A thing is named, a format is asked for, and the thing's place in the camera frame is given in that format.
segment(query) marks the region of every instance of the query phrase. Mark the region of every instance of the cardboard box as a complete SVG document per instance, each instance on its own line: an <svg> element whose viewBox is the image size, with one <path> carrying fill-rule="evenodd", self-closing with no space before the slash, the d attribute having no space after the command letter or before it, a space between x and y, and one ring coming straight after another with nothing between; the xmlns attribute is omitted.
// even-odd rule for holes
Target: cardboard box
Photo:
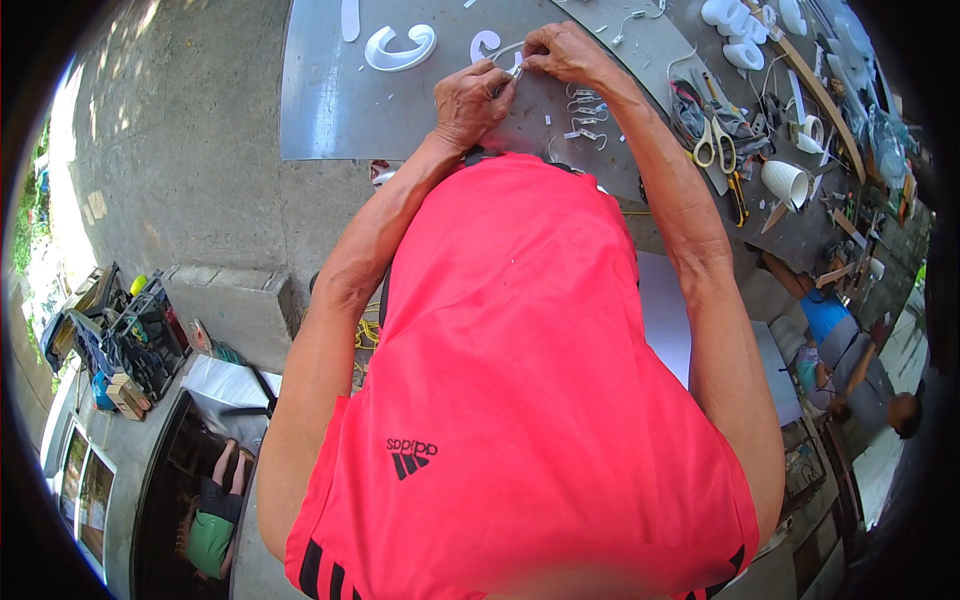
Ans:
<svg viewBox="0 0 960 600"><path fill-rule="evenodd" d="M113 400L113 404L120 409L123 416L130 420L143 420L143 409L137 406L130 396L124 391L124 388L116 384L107 386L107 396Z"/></svg>
<svg viewBox="0 0 960 600"><path fill-rule="evenodd" d="M118 385L123 388L124 393L134 404L140 407L140 410L149 411L151 409L152 405L150 400L143 395L143 392L140 390L140 386L136 385L136 382L133 381L129 375L124 372L119 372L111 377L110 381L114 385Z"/></svg>

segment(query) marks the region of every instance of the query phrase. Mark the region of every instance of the green shirt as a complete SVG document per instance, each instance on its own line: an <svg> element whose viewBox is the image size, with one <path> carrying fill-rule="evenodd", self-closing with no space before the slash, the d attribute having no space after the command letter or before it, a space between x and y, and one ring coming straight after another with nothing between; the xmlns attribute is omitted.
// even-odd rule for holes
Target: green shirt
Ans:
<svg viewBox="0 0 960 600"><path fill-rule="evenodd" d="M220 565L227 555L233 523L209 513L197 511L186 544L186 558L204 575L220 579Z"/></svg>

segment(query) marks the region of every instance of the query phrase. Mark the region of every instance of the green plant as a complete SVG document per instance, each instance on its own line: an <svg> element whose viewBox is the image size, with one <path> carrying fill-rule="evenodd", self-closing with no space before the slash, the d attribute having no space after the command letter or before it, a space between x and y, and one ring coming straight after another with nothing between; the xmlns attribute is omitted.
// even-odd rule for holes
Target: green plant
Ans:
<svg viewBox="0 0 960 600"><path fill-rule="evenodd" d="M38 365L43 364L43 355L40 354L40 346L36 342L36 334L34 334L36 326L36 320L34 319L33 313L30 317L27 318L27 337L30 338L30 346L33 347L34 352L36 352L36 363Z"/></svg>
<svg viewBox="0 0 960 600"><path fill-rule="evenodd" d="M31 152L30 161L25 165L23 190L13 225L11 262L20 274L25 273L30 266L30 250L34 241L38 237L50 235L50 193L40 189L40 181L34 176L34 161L46 154L49 141L50 119L47 118Z"/></svg>

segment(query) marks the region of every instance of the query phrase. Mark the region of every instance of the red shirt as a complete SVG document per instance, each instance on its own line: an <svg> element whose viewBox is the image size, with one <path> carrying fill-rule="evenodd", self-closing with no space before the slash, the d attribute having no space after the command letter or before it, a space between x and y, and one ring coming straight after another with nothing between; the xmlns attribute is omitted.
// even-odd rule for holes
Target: red shirt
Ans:
<svg viewBox="0 0 960 600"><path fill-rule="evenodd" d="M634 243L596 179L509 155L427 195L287 541L294 586L482 598L600 562L703 600L757 543L730 446L644 341Z"/></svg>

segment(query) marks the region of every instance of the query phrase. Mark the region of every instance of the finger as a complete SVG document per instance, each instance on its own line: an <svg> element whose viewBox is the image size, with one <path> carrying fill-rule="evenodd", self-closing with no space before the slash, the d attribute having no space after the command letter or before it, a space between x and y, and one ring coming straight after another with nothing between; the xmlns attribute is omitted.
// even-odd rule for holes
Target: finger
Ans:
<svg viewBox="0 0 960 600"><path fill-rule="evenodd" d="M469 67L461 69L460 72L464 75L483 75L494 68L496 68L496 64L492 60L480 59Z"/></svg>
<svg viewBox="0 0 960 600"><path fill-rule="evenodd" d="M553 37L552 29L557 27L556 23L547 23L543 27L530 32L523 39L523 49L520 54L524 58L535 54L542 54L541 49L549 49L549 40Z"/></svg>
<svg viewBox="0 0 960 600"><path fill-rule="evenodd" d="M524 59L521 68L524 71L546 71L548 62L550 55L535 54Z"/></svg>
<svg viewBox="0 0 960 600"><path fill-rule="evenodd" d="M511 77L510 82L504 85L503 89L500 90L500 95L493 100L493 113L502 114L504 117L507 116L507 112L510 111L510 104L513 103L515 95L516 79Z"/></svg>
<svg viewBox="0 0 960 600"><path fill-rule="evenodd" d="M513 80L513 76L500 67L491 69L480 76L480 83L490 91L497 89L501 85L508 84Z"/></svg>

